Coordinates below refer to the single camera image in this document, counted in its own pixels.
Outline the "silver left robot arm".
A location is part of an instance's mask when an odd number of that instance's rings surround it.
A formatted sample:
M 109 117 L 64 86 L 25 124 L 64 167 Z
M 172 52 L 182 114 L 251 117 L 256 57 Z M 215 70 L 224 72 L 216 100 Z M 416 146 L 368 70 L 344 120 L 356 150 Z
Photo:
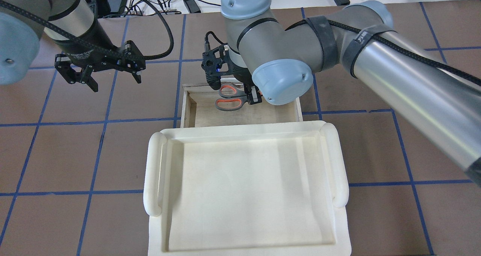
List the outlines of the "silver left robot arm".
M 98 48 L 141 57 L 132 41 L 117 47 L 108 37 L 86 0 L 1 0 L 1 85 L 22 80 L 37 57 L 42 34 L 62 53 L 54 66 L 69 84 L 81 83 L 98 91 L 92 74 L 117 70 L 141 83 L 145 61 L 131 61 L 102 53 Z

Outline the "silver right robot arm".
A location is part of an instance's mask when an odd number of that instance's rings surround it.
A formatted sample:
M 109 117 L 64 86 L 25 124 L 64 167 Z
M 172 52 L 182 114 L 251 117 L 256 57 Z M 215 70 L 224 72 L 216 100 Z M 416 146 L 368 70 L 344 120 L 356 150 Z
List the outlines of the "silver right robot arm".
M 221 0 L 234 63 L 273 105 L 304 95 L 314 73 L 341 65 L 480 184 L 480 79 L 428 56 L 366 1 L 283 29 L 271 0 Z

